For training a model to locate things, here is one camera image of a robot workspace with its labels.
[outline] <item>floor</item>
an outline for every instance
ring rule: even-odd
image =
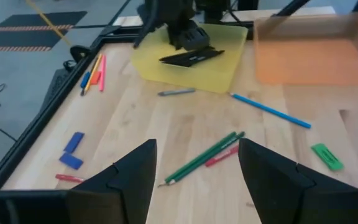
[[[34,0],[43,12],[87,11],[78,25],[106,24],[125,0]],[[122,16],[136,15],[143,0],[132,0]],[[307,6],[333,6],[344,14],[356,0],[311,0]],[[260,0],[259,9],[277,9],[290,0]],[[0,22],[13,14],[35,14],[24,0],[0,0]],[[100,29],[71,30],[66,37],[74,44],[90,45]],[[0,94],[0,160],[39,112],[54,71],[71,59],[69,47],[60,41],[49,52],[0,52],[0,84],[7,88]]]

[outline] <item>gray pencil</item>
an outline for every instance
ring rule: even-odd
[[[163,91],[158,93],[159,96],[169,96],[169,95],[176,95],[176,94],[182,94],[182,93],[193,93],[195,92],[195,88],[187,88],[182,90],[169,90],[169,91]]]

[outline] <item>wooden tabletop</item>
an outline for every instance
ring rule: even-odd
[[[274,11],[237,12],[242,20]],[[331,7],[302,9],[299,14],[329,14]],[[139,24],[138,17],[117,20]],[[55,174],[88,178],[150,138],[157,139],[156,184],[231,131],[328,176],[358,187],[358,87],[262,85],[255,79],[252,43],[247,42],[231,91],[312,124],[301,128],[257,108],[205,91],[157,96],[180,88],[141,79],[129,59],[131,44],[109,44],[104,92],[92,87],[80,96],[74,87],[3,189],[69,189]],[[79,170],[59,162],[74,132],[85,136],[75,156]],[[310,146],[324,143],[342,160],[331,172]],[[237,156],[200,167],[181,182],[155,189],[147,223],[259,223],[248,207],[252,199]]]

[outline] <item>orange container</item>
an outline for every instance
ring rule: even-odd
[[[254,30],[262,83],[358,85],[358,13],[261,19]]]

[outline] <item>hazard tape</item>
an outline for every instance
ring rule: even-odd
[[[35,52],[35,51],[48,51],[51,47],[0,47],[0,51],[8,52]]]
[[[68,30],[74,25],[59,25],[56,29]],[[19,26],[19,27],[0,27],[0,31],[32,31],[32,30],[52,30],[50,26]]]

